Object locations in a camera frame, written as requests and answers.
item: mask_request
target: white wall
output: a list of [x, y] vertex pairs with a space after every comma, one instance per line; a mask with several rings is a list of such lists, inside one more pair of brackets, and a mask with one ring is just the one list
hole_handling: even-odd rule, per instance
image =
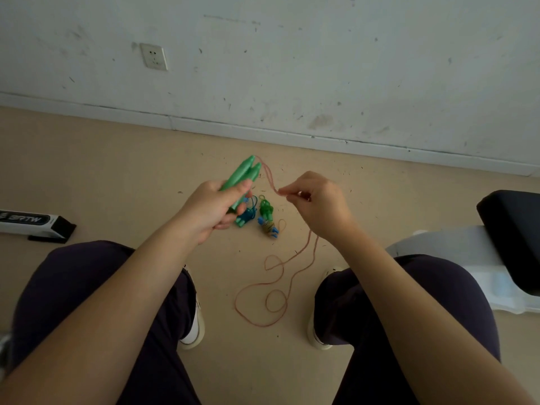
[[[490, 158], [531, 174], [539, 17], [540, 0], [1, 0], [1, 102], [461, 154], [455, 166]], [[164, 46], [169, 72], [146, 68], [138, 42]], [[194, 131], [204, 125], [215, 127]]]

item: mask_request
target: orange rope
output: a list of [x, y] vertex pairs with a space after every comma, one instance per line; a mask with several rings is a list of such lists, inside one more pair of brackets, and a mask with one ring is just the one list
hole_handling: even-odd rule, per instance
[[[270, 183], [270, 186], [272, 187], [272, 189], [274, 190], [274, 192], [276, 192], [276, 194], [279, 195], [278, 191], [276, 190], [275, 186], [274, 186], [274, 178], [272, 176], [272, 171], [270, 170], [270, 168], [268, 167], [268, 165], [266, 163], [264, 163], [261, 159], [260, 156], [257, 156], [261, 162], [261, 165], [262, 165], [262, 168], [264, 169], [265, 171], [265, 174], [268, 178], [268, 182]], [[280, 290], [279, 288], [275, 288], [273, 290], [271, 290], [267, 295], [266, 295], [266, 299], [265, 299], [265, 307], [267, 309], [267, 311], [269, 313], [279, 313], [280, 311], [281, 312], [281, 315], [273, 320], [272, 322], [268, 323], [268, 324], [258, 324], [256, 322], [253, 322], [251, 321], [249, 318], [247, 318], [247, 316], [245, 314], [243, 314], [239, 308], [238, 308], [238, 296], [244, 291], [244, 290], [247, 290], [248, 288], [251, 288], [251, 287], [255, 287], [255, 286], [268, 286], [270, 284], [275, 284], [277, 283], [278, 281], [280, 281], [280, 279], [283, 277], [284, 273], [285, 273], [285, 265], [287, 263], [289, 263], [293, 258], [296, 258], [298, 257], [305, 249], [307, 249], [307, 246], [309, 245], [309, 242], [311, 240], [311, 233], [312, 231], [310, 230], [308, 235], [307, 235], [307, 242], [306, 242], [306, 245], [304, 247], [302, 247], [302, 249], [296, 253], [294, 256], [292, 256], [291, 258], [289, 258], [287, 261], [282, 261], [278, 256], [276, 256], [275, 254], [271, 254], [269, 256], [267, 256], [265, 258], [265, 264], [264, 264], [264, 268], [265, 268], [265, 271], [270, 271], [276, 267], [281, 267], [281, 274], [280, 276], [274, 280], [274, 281], [271, 281], [271, 282], [267, 282], [267, 283], [254, 283], [254, 284], [249, 284], [245, 287], [243, 287], [237, 294], [236, 294], [236, 297], [234, 298], [234, 309], [236, 310], [236, 312], [243, 318], [245, 319], [247, 322], [249, 322], [251, 325], [254, 325], [256, 327], [269, 327], [269, 326], [272, 326], [274, 324], [276, 324], [279, 320], [281, 320], [283, 318], [283, 316], [285, 315], [285, 313], [287, 312], [287, 308], [289, 306], [289, 297], [291, 296], [291, 291], [293, 289], [293, 280], [294, 278], [296, 277], [297, 274], [307, 270], [309, 267], [311, 267], [314, 262], [315, 262], [315, 251], [317, 250], [317, 243], [319, 242], [319, 236], [317, 236], [315, 238], [315, 245], [313, 246], [313, 258], [311, 260], [311, 263], [309, 263], [309, 265], [307, 265], [306, 267], [304, 267], [303, 269], [300, 269], [298, 270], [297, 272], [295, 272], [293, 274], [293, 276], [291, 277], [291, 281], [289, 283], [289, 291], [287, 292], [287, 294], [285, 294], [282, 290]], [[271, 258], [271, 257], [275, 257], [278, 259], [279, 263], [276, 264], [276, 265], [273, 265], [271, 267], [267, 267], [268, 265], [268, 259]], [[278, 308], [278, 309], [275, 309], [275, 310], [272, 310], [269, 306], [268, 306], [268, 299], [270, 297], [270, 295], [272, 293], [280, 293], [282, 296], [283, 296], [283, 304]]]

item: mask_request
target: chair seat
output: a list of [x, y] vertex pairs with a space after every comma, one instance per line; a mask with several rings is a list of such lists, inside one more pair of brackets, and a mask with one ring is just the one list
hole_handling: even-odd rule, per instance
[[514, 283], [540, 296], [540, 194], [498, 190], [476, 210]]

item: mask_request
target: power socket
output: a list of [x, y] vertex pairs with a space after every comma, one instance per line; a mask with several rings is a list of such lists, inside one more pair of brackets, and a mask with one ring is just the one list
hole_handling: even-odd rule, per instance
[[159, 45], [141, 43], [140, 50], [143, 53], [144, 63], [148, 68], [168, 71], [163, 47], [160, 47]]

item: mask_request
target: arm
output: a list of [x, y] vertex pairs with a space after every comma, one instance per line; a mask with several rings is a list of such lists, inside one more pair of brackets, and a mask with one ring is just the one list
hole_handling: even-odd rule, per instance
[[[114, 404], [161, 303], [188, 254], [251, 185], [224, 192], [206, 182], [169, 222], [150, 236], [86, 301], [71, 313], [0, 385], [0, 403]], [[237, 212], [244, 211], [245, 205]]]
[[307, 172], [280, 193], [350, 265], [420, 403], [535, 403], [506, 368], [358, 227], [335, 183]]

